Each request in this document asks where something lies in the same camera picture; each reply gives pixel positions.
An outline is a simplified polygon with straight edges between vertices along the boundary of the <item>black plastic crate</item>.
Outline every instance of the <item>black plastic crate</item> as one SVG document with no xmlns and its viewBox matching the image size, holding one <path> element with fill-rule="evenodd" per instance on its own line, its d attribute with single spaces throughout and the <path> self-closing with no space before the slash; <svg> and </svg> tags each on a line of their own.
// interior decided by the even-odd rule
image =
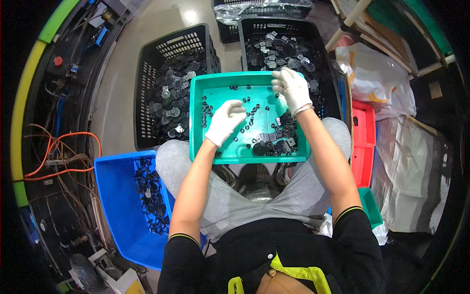
<svg viewBox="0 0 470 294">
<path fill-rule="evenodd" d="M 258 71 L 247 62 L 247 46 L 253 41 L 250 38 L 261 38 L 272 31 L 277 32 L 276 38 L 286 36 L 290 42 L 291 38 L 306 40 L 313 44 L 311 51 L 316 52 L 316 69 L 313 73 L 308 73 L 309 77 L 314 76 L 320 84 L 320 94 L 310 92 L 315 112 L 322 119 L 325 117 L 343 118 L 341 112 L 341 100 L 337 88 L 337 78 L 327 56 L 325 46 L 321 40 L 317 27 L 307 21 L 285 17 L 247 17 L 238 21 L 240 43 L 242 45 L 242 68 L 243 71 Z"/>
<path fill-rule="evenodd" d="M 153 133 L 155 119 L 150 115 L 149 96 L 157 72 L 167 59 L 186 51 L 205 49 L 207 73 L 218 73 L 220 59 L 217 57 L 207 24 L 197 24 L 147 43 L 139 54 L 134 94 L 134 145 L 138 151 L 164 143 Z"/>
<path fill-rule="evenodd" d="M 243 2 L 263 3 L 264 0 L 212 0 L 212 9 L 220 4 L 240 4 Z M 285 9 L 278 9 L 272 7 L 254 8 L 246 11 L 243 17 L 246 16 L 282 16 L 292 18 L 305 18 L 310 12 L 310 7 L 293 7 L 286 6 Z M 219 27 L 220 41 L 222 43 L 237 42 L 240 40 L 238 35 L 238 25 L 227 25 L 217 21 Z"/>
</svg>

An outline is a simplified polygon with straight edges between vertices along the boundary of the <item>gray sweatpants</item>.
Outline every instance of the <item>gray sweatpants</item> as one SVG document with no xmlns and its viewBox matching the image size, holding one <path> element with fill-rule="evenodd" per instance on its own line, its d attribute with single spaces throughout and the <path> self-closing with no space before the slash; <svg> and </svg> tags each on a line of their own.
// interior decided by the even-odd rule
<svg viewBox="0 0 470 294">
<path fill-rule="evenodd" d="M 346 125 L 334 118 L 322 120 L 344 156 L 351 156 L 351 138 Z M 176 197 L 191 167 L 189 144 L 171 140 L 157 152 L 156 167 L 169 192 Z M 330 207 L 330 194 L 311 156 L 298 164 L 290 183 L 268 204 L 256 204 L 233 190 L 211 172 L 201 232 L 217 242 L 223 234 L 238 226 L 265 218 L 289 218 L 318 230 Z"/>
</svg>

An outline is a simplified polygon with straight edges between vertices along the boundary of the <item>silver bracelet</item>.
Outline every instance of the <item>silver bracelet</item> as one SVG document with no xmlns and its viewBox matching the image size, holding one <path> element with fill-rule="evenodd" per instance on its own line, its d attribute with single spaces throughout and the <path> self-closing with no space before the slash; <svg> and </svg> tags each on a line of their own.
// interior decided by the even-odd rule
<svg viewBox="0 0 470 294">
<path fill-rule="evenodd" d="M 315 109 L 315 107 L 313 107 L 313 105 L 310 105 L 310 106 L 305 106 L 305 107 L 302 107 L 302 108 L 299 108 L 295 114 L 292 114 L 292 117 L 298 115 L 300 112 L 304 111 L 304 110 L 307 110 L 307 109 Z"/>
</svg>

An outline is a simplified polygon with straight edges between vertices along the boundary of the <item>green plastic bin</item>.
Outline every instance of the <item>green plastic bin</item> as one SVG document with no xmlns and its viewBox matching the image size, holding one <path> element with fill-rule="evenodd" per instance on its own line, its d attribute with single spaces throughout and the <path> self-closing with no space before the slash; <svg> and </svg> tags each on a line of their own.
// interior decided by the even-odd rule
<svg viewBox="0 0 470 294">
<path fill-rule="evenodd" d="M 359 192 L 359 197 L 362 203 L 362 207 L 364 208 L 364 212 L 369 218 L 370 226 L 372 229 L 374 229 L 376 226 L 379 226 L 384 222 L 382 220 L 382 216 L 380 215 L 374 194 L 372 194 L 372 190 L 370 188 L 359 188 L 357 190 Z"/>
<path fill-rule="evenodd" d="M 276 98 L 271 85 L 271 72 L 226 72 L 196 76 L 191 80 L 191 98 L 189 102 L 189 155 L 194 160 L 201 144 L 205 138 L 205 132 L 211 125 L 212 118 L 207 116 L 206 127 L 203 127 L 202 102 L 206 96 L 208 105 L 213 106 L 214 113 L 226 100 L 250 97 L 250 102 L 243 103 L 243 106 L 250 112 L 258 103 L 260 108 L 254 115 L 253 125 L 244 133 L 244 129 L 251 116 L 241 123 L 234 133 L 219 148 L 221 156 L 214 159 L 214 164 L 244 164 L 244 163 L 270 163 L 270 162 L 301 162 L 306 161 L 310 156 L 310 146 L 305 139 L 304 133 L 297 125 L 298 150 L 292 155 L 282 154 L 281 156 L 257 156 L 253 154 L 252 139 L 260 133 L 273 133 L 271 124 L 276 124 L 276 118 L 280 117 L 287 110 L 285 99 Z M 230 89 L 230 86 L 238 86 L 238 90 Z"/>
</svg>

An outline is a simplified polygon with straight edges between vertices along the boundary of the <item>red knob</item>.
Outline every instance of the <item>red knob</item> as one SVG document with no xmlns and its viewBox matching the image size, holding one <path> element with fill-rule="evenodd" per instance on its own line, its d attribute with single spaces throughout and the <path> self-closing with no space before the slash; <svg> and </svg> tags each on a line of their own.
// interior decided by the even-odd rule
<svg viewBox="0 0 470 294">
<path fill-rule="evenodd" d="M 54 58 L 54 65 L 55 66 L 59 66 L 61 64 L 62 64 L 62 57 L 57 56 L 56 58 Z"/>
</svg>

